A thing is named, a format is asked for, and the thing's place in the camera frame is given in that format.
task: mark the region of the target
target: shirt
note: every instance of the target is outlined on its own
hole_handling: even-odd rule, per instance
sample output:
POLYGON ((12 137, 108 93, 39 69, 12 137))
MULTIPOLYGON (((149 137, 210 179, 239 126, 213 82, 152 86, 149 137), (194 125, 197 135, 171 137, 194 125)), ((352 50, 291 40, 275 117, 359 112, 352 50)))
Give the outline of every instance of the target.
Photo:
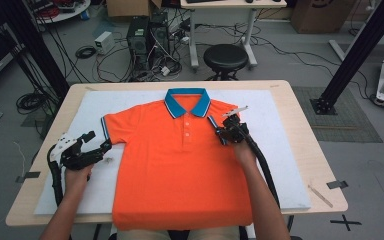
POLYGON ((205 89, 169 89, 164 100, 102 118, 105 136, 125 143, 113 205, 120 230, 184 230, 252 222, 242 168, 207 119, 237 106, 205 89))

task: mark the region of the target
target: human arm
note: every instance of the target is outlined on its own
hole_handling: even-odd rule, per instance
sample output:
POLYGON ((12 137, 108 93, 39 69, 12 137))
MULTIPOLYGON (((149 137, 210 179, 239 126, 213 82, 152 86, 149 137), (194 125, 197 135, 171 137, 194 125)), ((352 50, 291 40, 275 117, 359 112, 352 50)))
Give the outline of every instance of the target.
POLYGON ((233 144, 233 148, 247 181, 257 240, 289 240, 283 216, 258 170, 256 157, 251 148, 245 140, 233 144))
POLYGON ((92 167, 93 165, 90 165, 79 171, 66 169, 64 198, 40 236, 41 240, 69 238, 92 167))

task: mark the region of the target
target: white mat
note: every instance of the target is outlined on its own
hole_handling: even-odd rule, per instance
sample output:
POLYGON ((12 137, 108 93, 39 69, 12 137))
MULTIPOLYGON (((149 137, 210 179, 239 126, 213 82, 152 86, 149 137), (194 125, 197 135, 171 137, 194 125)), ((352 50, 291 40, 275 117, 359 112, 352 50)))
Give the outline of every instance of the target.
MULTIPOLYGON (((284 210, 310 208, 310 200, 271 93, 266 90, 208 90, 207 92, 212 99, 232 103, 239 107, 249 107, 248 110, 241 112, 241 120, 248 124, 250 134, 267 159, 281 208, 284 210)), ((102 116, 137 104, 164 99, 165 94, 166 90, 87 92, 68 133, 77 138, 94 130, 96 137, 84 144, 82 151, 95 149, 105 140, 100 123, 102 116)), ((111 213, 117 171, 123 149, 124 144, 114 145, 113 149, 104 156, 113 160, 101 161, 95 165, 78 209, 79 214, 111 213)), ((49 174, 35 214, 53 214, 55 210, 52 178, 49 174)))

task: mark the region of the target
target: shirt collar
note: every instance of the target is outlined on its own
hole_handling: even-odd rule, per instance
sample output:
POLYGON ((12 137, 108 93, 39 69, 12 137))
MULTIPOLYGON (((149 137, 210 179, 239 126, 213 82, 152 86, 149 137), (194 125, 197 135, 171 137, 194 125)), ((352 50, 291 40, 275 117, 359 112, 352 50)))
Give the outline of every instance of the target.
POLYGON ((173 94, 201 94, 198 103, 191 113, 197 117, 205 117, 210 107, 210 97, 205 88, 172 88, 167 91, 164 99, 167 110, 173 118, 177 118, 186 113, 186 110, 176 101, 173 94))

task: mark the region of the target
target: brown box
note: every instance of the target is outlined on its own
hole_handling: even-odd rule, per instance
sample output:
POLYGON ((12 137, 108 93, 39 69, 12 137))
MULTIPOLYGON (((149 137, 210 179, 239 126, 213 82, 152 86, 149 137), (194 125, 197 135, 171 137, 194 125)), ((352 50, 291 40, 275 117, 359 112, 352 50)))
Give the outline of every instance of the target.
POLYGON ((299 0, 291 24, 298 33, 338 32, 356 0, 299 0))
POLYGON ((162 0, 107 0, 108 16, 150 16, 162 0))

